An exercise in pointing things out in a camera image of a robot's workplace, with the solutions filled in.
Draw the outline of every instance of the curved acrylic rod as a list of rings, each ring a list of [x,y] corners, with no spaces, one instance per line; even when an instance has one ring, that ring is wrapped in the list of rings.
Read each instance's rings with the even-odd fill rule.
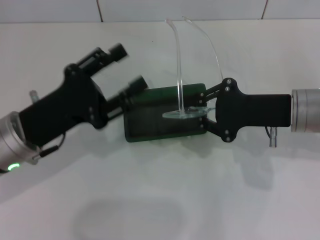
[[[219,60],[218,60],[218,56],[217,56],[214,44],[212,43],[210,37],[208,36],[208,34],[205,31],[202,30],[201,27],[199,27],[197,24],[195,24],[192,20],[190,20],[189,18],[187,18],[185,16],[183,18],[188,24],[190,24],[193,27],[195,27],[196,29],[198,29],[209,40],[209,42],[211,44],[211,47],[212,47],[212,50],[213,50],[214,55],[215,55],[216,63],[218,64],[218,68],[219,68],[220,75],[221,75],[221,82],[222,82],[224,80],[224,77],[223,77],[223,74],[222,74],[222,71],[221,71],[221,68],[220,68],[220,64],[219,64]]]
[[[176,60],[177,60],[177,91],[178,91],[178,105],[179,108],[176,111],[165,112],[162,114],[163,118],[168,119],[189,119],[198,118],[207,114],[207,107],[188,107],[184,106],[184,93],[181,73],[181,54],[180,54],[180,42],[178,31],[174,23],[170,19],[166,19],[165,22],[172,28],[175,36],[176,43]]]
[[[181,115],[185,113],[184,106],[184,92],[183,92],[183,84],[182,84],[182,74],[181,74],[181,51],[180,51],[180,42],[178,31],[174,23],[170,19],[166,19],[165,23],[168,24],[173,32],[175,37],[176,44],[176,70],[177,70],[177,87],[178,87],[178,104],[179,104],[179,112]]]

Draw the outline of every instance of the metal pin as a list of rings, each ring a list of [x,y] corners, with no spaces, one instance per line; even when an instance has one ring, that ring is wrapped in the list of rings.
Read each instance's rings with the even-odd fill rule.
[[[270,148],[276,148],[277,147],[277,128],[276,127],[270,127]]]
[[[39,96],[36,90],[31,90],[29,92],[29,96],[33,104],[39,101]]]
[[[28,162],[31,165],[37,165],[40,158],[41,157],[39,155],[36,155],[36,156],[32,157],[31,159],[26,160],[26,162]]]
[[[94,121],[95,120],[95,116],[93,115],[93,112],[94,112],[94,108],[91,106],[91,107],[89,107],[89,113],[91,113],[90,114],[90,119],[91,119],[91,121]]]

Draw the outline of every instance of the screw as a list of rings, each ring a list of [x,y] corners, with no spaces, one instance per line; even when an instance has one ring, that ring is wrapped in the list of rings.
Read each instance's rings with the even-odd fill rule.
[[[93,109],[93,107],[91,106],[91,107],[89,107],[89,112],[91,113],[91,115],[90,115],[90,119],[91,119],[91,121],[94,121],[95,120],[95,116],[92,114],[93,112],[94,112],[94,109]]]
[[[31,90],[29,95],[33,104],[39,101],[39,96],[36,90]]]

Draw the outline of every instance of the white tiled wall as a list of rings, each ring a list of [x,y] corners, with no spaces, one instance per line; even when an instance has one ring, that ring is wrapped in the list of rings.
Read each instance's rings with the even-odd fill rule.
[[[96,0],[0,0],[0,23],[100,22]]]
[[[104,22],[261,19],[266,0],[99,0]]]
[[[320,0],[269,0],[264,19],[319,19]]]

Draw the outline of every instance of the clear acrylic stand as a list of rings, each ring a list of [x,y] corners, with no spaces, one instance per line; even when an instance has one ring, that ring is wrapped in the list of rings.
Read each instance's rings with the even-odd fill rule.
[[[197,28],[199,31],[201,31],[210,41],[211,46],[213,48],[217,64],[221,73],[221,78],[223,79],[222,72],[220,69],[218,57],[215,51],[215,48],[209,38],[209,36],[195,23],[193,23],[190,19],[184,18],[184,20],[191,24],[193,27]],[[210,108],[206,106],[191,106],[186,107],[184,106],[184,93],[183,93],[183,83],[182,83],[182,73],[181,73],[181,53],[180,53],[180,42],[179,42],[179,36],[178,31],[174,23],[170,19],[166,19],[165,22],[172,28],[175,36],[175,43],[176,43],[176,59],[177,59],[177,94],[178,94],[178,110],[165,112],[162,114],[163,118],[167,119],[190,119],[190,118],[200,118],[211,110],[215,108]]]

